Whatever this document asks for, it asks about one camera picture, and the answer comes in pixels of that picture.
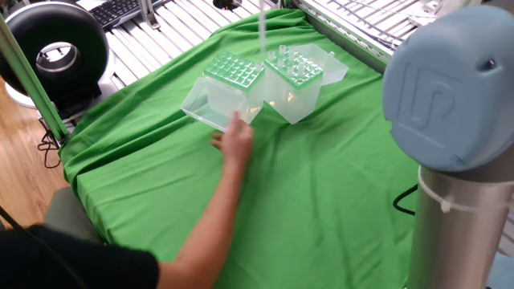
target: keyboard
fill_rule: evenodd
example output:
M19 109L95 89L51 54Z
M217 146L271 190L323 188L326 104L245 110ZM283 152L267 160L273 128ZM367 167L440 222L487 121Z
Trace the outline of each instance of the keyboard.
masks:
M152 0L153 6L161 2L160 0ZM137 0L107 0L100 6L89 10L89 13L93 15L104 30L108 30L136 17L140 11L141 8Z

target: person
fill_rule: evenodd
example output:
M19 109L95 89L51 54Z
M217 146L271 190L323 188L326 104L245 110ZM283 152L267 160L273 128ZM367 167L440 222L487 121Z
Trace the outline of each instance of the person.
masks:
M211 144L222 152L222 176L198 223L171 263L149 252L88 242L45 226L28 231L60 255L88 289L212 288L226 260L252 127L233 115L225 134ZM66 269L21 230L0 232L0 288L80 288Z

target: human arm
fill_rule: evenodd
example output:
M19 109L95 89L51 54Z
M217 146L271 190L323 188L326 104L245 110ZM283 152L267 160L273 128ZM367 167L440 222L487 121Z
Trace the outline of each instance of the human arm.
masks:
M237 113L224 135L213 135L211 143L223 155L221 179L177 257L171 263L159 264L157 289L203 289L215 284L230 249L252 137L252 128Z

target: black sleeve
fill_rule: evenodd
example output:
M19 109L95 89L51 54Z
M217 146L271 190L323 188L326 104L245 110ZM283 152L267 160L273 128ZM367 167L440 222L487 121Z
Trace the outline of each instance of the black sleeve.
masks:
M157 260L148 252L105 246L44 226L28 230L80 275L88 289L155 289ZM76 280L46 251L18 230L0 231L0 288L79 288Z

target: green cloth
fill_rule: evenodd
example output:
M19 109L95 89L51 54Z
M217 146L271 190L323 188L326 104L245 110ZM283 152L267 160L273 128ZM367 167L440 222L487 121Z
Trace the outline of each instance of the green cloth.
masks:
M414 218L391 204L417 182L417 170L383 119L381 75L317 33L300 10L269 11L267 29L269 49L315 43L349 72L321 88L316 110L298 124L267 105L252 122L254 154L217 288L403 288ZM223 27L79 123L60 155L107 241L173 260L222 164L209 144L213 129L180 104L219 51L262 61L257 31L256 15Z

